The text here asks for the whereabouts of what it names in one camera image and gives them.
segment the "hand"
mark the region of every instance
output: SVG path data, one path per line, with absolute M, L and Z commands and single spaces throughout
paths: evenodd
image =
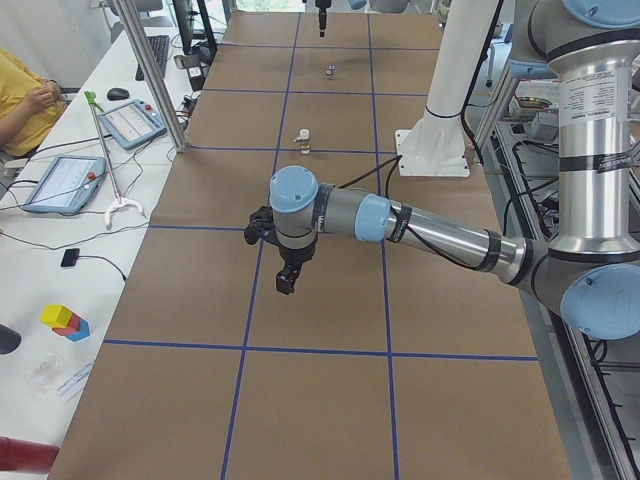
M 22 98 L 20 105 L 27 109 L 29 114 L 34 115 L 49 108 L 56 103 L 53 93 L 48 86 L 35 87 L 29 90 Z
M 58 100 L 60 100 L 60 85 L 58 85 L 53 80 L 40 80 L 40 84 L 43 87 L 47 87 L 51 91 L 54 101 L 57 102 Z

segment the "black mouse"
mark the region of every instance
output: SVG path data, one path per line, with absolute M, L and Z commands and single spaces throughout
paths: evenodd
M 129 98 L 129 90 L 114 87 L 107 92 L 107 98 L 109 100 L 125 100 Z

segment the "monitor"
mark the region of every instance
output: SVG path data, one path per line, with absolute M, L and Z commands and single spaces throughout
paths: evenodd
M 218 46 L 213 36 L 209 13 L 205 0 L 197 0 L 198 9 L 193 9 L 193 0 L 173 0 L 173 10 L 176 15 L 176 23 L 182 41 L 182 52 L 185 55 L 198 55 L 200 60 L 211 65 Z M 195 17 L 199 15 L 204 27 L 205 41 L 193 45 Z

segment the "yellow cube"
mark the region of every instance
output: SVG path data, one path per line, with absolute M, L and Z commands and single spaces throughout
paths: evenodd
M 40 315 L 40 321 L 51 328 L 65 328 L 69 325 L 73 312 L 64 305 L 47 305 Z

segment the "white desk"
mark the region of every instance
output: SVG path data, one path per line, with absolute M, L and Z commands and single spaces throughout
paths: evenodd
M 148 29 L 147 34 L 169 34 L 171 29 Z M 167 64 L 165 84 L 177 109 L 191 88 L 184 71 L 173 64 L 172 49 Z M 149 101 L 154 105 L 146 82 L 134 80 L 137 62 L 126 35 L 122 34 L 89 77 L 80 93 L 54 127 L 43 147 L 96 137 L 96 130 L 83 92 L 96 92 L 96 100 L 108 109 L 121 102 L 106 99 L 112 87 L 129 90 L 131 98 Z M 142 203 L 147 218 L 135 208 L 118 210 L 112 215 L 112 232 L 96 240 L 77 245 L 80 255 L 100 255 L 118 265 L 128 275 L 146 227 L 115 233 L 124 227 L 144 224 L 162 191 L 171 160 L 175 155 L 171 139 L 160 137 L 137 155 L 140 167 L 127 162 L 132 152 L 126 152 L 113 139 L 108 139 L 112 161 L 116 167 L 118 185 L 124 193 L 130 182 L 142 175 L 127 196 Z M 39 180 L 51 159 L 61 153 L 100 155 L 98 141 L 71 147 L 60 147 L 36 154 L 19 176 L 19 180 Z M 17 199 L 24 202 L 32 185 L 12 188 Z M 114 195 L 109 179 L 105 178 L 96 196 L 83 210 L 104 212 Z M 5 195 L 0 208 L 15 205 L 11 195 Z M 0 228 L 7 234 L 40 244 L 58 246 L 105 233 L 104 216 L 83 214 L 74 217 L 47 214 L 36 215 L 18 208 L 0 210 Z M 0 356 L 0 436 L 61 445 L 80 395 L 65 401 L 56 392 L 77 371 L 95 359 L 112 314 L 124 287 L 117 270 L 104 260 L 80 259 L 75 267 L 62 269 L 60 261 L 64 248 L 50 251 L 19 243 L 0 236 L 0 256 L 3 272 L 0 277 L 0 304 L 3 314 L 0 323 L 18 331 L 22 343 L 14 352 Z M 40 323 L 42 309 L 47 304 L 63 304 L 88 321 L 91 336 L 73 343 L 53 333 Z M 27 372 L 41 363 L 48 353 L 62 357 L 66 369 L 51 384 L 44 395 L 34 395 L 26 381 Z M 44 475 L 25 475 L 0 472 L 0 479 L 43 478 Z

